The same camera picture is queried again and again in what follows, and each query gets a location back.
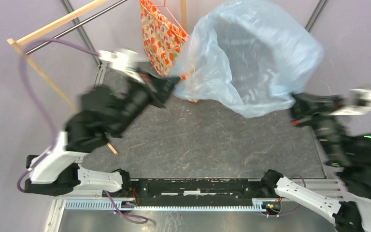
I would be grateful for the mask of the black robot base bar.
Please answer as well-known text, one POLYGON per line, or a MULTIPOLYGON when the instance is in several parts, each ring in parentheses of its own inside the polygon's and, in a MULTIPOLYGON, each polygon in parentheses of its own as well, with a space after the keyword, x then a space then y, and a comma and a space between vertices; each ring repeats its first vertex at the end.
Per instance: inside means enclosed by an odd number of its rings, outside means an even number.
POLYGON ((138 206, 250 206, 253 199, 277 199, 275 191, 255 179, 132 179, 111 192, 132 198, 138 206))

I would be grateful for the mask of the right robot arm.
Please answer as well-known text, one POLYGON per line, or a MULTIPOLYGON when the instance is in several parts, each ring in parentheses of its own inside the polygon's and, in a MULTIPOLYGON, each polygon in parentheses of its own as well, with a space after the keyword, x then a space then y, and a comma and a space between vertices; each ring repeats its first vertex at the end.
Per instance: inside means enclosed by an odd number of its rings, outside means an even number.
POLYGON ((300 186, 275 170, 260 180, 260 192, 304 206, 334 225, 338 232, 371 232, 371 133, 351 136, 337 116, 371 112, 371 90, 356 89, 351 104, 339 95, 293 94, 291 124, 309 126, 327 156, 327 166, 338 167, 336 176, 353 196, 339 201, 300 186))

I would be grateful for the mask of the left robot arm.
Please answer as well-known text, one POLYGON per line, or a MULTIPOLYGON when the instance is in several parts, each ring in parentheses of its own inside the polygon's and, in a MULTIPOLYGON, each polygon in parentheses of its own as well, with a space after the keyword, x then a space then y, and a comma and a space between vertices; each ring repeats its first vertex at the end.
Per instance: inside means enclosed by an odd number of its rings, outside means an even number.
POLYGON ((59 196, 75 190, 100 190, 127 197, 132 183, 127 171, 99 172, 83 168, 78 160, 105 146, 110 137, 125 130, 150 105, 164 108, 179 76, 158 77, 137 68, 138 81, 126 76, 127 91, 116 95, 99 85, 80 96, 81 109, 65 124, 54 143, 41 155, 27 157, 26 172, 18 181, 24 193, 59 196))

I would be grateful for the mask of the light blue plastic bag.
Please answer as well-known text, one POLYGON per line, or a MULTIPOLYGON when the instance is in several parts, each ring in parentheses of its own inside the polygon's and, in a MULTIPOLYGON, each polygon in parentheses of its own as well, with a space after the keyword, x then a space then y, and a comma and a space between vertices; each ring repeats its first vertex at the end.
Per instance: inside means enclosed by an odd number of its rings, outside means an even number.
POLYGON ((172 76, 183 100, 214 100, 253 118, 293 106, 322 61, 322 45, 267 0, 230 0, 202 17, 181 47, 172 76))

